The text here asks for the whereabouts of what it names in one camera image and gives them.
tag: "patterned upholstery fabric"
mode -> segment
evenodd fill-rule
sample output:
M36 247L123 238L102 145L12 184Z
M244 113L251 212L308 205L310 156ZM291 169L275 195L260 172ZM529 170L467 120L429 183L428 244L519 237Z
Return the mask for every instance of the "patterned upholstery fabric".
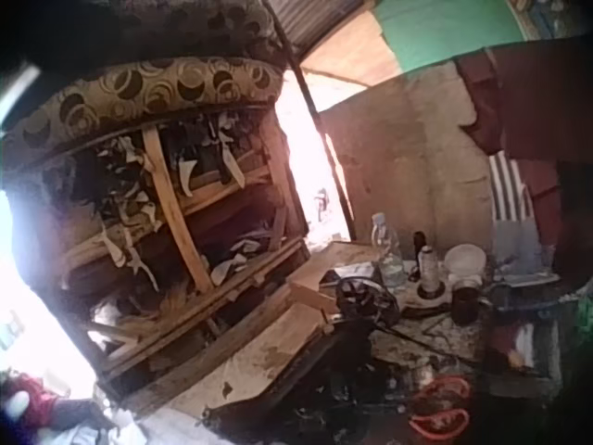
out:
M179 57L112 67L80 79L18 122L4 137L3 169L51 157L60 146L162 120L207 105L271 106L282 72L244 58Z

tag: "bottle cap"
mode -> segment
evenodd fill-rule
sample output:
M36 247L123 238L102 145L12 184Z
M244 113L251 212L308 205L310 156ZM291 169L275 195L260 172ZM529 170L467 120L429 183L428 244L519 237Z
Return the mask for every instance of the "bottle cap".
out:
M385 224L385 214L384 213L375 213L372 216L372 223L374 225L384 225Z

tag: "plastic bottle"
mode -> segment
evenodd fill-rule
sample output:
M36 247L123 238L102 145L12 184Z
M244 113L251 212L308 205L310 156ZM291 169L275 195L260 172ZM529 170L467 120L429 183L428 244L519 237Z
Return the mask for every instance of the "plastic bottle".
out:
M373 246L381 249L379 270L385 287L394 290L404 285L408 277L404 271L404 261L399 250L399 239L396 231L387 226L384 213L376 213L372 216L371 240Z

